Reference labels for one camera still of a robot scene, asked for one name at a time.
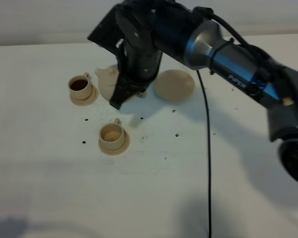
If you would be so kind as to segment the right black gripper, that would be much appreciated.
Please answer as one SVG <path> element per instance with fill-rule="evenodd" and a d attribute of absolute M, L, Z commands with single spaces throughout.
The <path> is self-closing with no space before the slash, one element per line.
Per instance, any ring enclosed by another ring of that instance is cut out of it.
<path fill-rule="evenodd" d="M 200 7 L 189 10 L 173 0 L 125 0 L 114 5 L 88 36 L 118 61 L 110 105 L 120 110 L 144 90 L 157 76 L 162 54 L 193 68 L 185 49 L 200 24 Z"/>

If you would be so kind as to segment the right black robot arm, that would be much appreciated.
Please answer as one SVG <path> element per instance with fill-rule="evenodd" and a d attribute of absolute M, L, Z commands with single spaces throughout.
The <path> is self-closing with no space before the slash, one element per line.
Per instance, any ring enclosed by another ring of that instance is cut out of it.
<path fill-rule="evenodd" d="M 298 182 L 298 71 L 248 44 L 207 7 L 173 0 L 126 0 L 106 14 L 88 40 L 113 53 L 118 80 L 110 105 L 120 109 L 156 79 L 162 54 L 184 66 L 208 68 L 267 109 L 271 141 Z"/>

